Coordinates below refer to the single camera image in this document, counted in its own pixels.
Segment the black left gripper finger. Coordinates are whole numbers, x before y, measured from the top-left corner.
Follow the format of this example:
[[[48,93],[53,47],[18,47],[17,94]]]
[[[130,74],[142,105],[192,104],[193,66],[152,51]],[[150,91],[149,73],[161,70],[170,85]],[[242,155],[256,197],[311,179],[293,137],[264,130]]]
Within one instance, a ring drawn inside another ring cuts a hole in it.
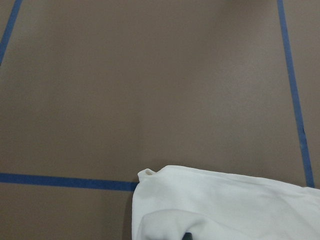
[[[186,232],[182,238],[182,240],[193,240],[193,235],[191,232]]]

